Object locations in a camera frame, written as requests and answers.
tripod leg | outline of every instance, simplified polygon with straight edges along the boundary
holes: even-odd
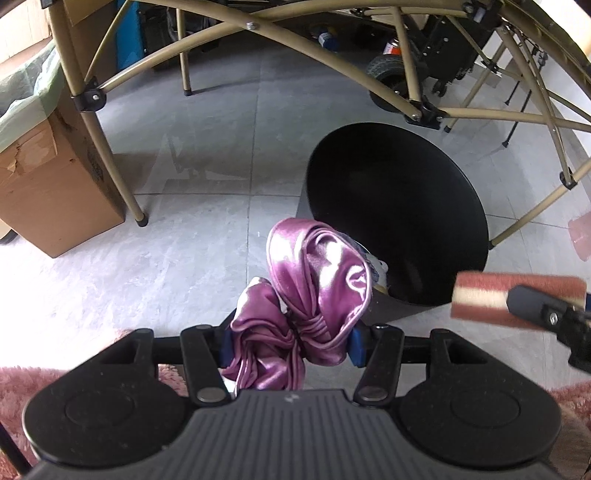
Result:
[[[186,35],[184,11],[177,8],[177,33],[178,39],[182,40]],[[183,77],[183,90],[186,97],[191,96],[191,77],[189,75],[189,52],[182,51],[178,55],[181,61],[181,76]]]
[[[527,93],[527,97],[525,97],[525,102],[523,102],[523,106],[521,107],[521,110],[520,110],[521,113],[523,113],[525,111],[525,107],[527,107],[527,104],[530,102],[530,98],[531,98],[531,90]],[[511,137],[515,133],[515,129],[517,128],[518,124],[519,124],[519,122],[515,122],[513,124],[513,127],[511,128],[511,131],[509,132],[509,135],[507,136],[507,139],[502,143],[503,147],[507,148],[507,146],[509,146],[509,140],[511,140]]]

black machine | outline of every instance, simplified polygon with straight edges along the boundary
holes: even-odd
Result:
[[[507,305],[591,371],[587,313],[523,286]],[[560,479],[546,460],[558,405],[449,330],[405,337],[360,322],[348,354],[365,371],[352,399],[243,390],[233,400],[218,371],[233,358],[231,318],[172,338],[136,330],[39,392],[24,413],[41,458],[30,472],[1,434],[0,447],[27,480]],[[183,364],[188,398],[156,379],[162,363]],[[425,364],[427,379],[396,397],[402,364]]]
[[[467,18],[457,20],[480,48],[486,45],[494,31],[494,27],[488,24]],[[404,16],[404,22],[413,48],[419,82],[427,77],[437,79],[431,92],[439,97],[444,96],[448,83],[454,79],[461,80],[472,69],[478,53],[446,17],[429,15],[423,28],[419,28],[410,15]],[[404,63],[399,54],[376,57],[370,62],[366,72],[405,98],[408,97]],[[394,107],[377,95],[370,93],[370,96],[380,108],[395,111]]]

round button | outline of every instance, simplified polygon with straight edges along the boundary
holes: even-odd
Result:
[[[382,401],[388,396],[388,392],[382,387],[367,385],[359,390],[359,396],[364,401]]]
[[[468,425],[489,429],[514,421],[519,416],[519,403],[498,390],[469,390],[452,400],[452,412]]]
[[[205,387],[197,392],[197,398],[204,403],[217,403],[226,398],[226,392],[218,387]]]
[[[133,410],[133,399],[111,388],[82,393],[66,404],[66,416],[85,429],[118,425],[127,419]]]

screw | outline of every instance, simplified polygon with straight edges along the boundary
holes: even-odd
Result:
[[[205,387],[197,392],[197,398],[204,403],[217,403],[226,398],[226,392],[218,387]]]
[[[367,387],[363,387],[359,390],[359,397],[361,400],[365,401],[381,401],[388,396],[388,392],[386,392],[382,387],[372,387],[368,385]]]

black wheel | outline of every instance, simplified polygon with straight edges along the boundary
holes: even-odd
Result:
[[[447,92],[447,83],[442,80],[436,81],[435,85],[433,85],[433,88],[431,89],[431,93],[436,93],[439,98],[441,98],[443,95],[445,95],[446,92]]]
[[[6,235],[0,238],[0,245],[8,245],[16,237],[18,237],[18,233],[16,233],[14,230],[10,230]]]
[[[443,87],[441,87],[439,89],[439,91],[437,92],[437,96],[439,98],[441,98],[442,96],[444,96],[447,93],[447,85],[444,85]]]
[[[428,76],[428,68],[424,63],[417,63],[417,76],[420,83]],[[382,82],[385,86],[398,93],[403,98],[408,98],[408,87],[404,76],[404,62],[400,55],[379,55],[369,62],[366,73]],[[390,105],[386,100],[373,92],[369,93],[372,102],[387,112],[398,112],[398,109]]]

